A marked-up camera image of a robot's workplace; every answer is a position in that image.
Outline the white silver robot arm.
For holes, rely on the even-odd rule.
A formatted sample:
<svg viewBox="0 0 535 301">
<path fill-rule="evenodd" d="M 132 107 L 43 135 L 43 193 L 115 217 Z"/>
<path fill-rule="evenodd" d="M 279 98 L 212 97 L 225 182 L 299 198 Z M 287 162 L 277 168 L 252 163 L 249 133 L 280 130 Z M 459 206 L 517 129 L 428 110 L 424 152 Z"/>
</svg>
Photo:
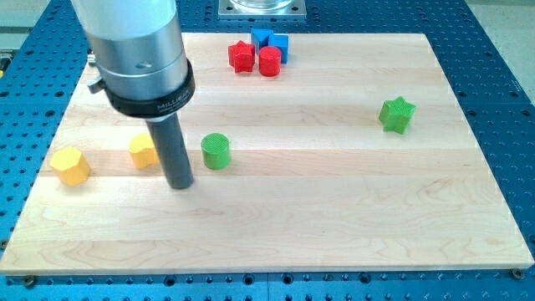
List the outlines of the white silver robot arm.
<svg viewBox="0 0 535 301">
<path fill-rule="evenodd" d="M 73 0 L 104 91 L 123 115 L 153 119 L 191 99 L 195 80 L 173 0 Z"/>
</svg>

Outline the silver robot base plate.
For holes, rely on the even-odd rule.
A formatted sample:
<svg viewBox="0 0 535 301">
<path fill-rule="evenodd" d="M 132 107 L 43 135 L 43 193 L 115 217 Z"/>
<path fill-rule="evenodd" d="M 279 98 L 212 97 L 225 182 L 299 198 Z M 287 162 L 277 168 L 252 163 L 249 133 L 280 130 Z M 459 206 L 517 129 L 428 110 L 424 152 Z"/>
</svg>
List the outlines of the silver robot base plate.
<svg viewBox="0 0 535 301">
<path fill-rule="evenodd" d="M 305 19 L 305 0 L 219 0 L 218 18 L 241 19 Z"/>
</svg>

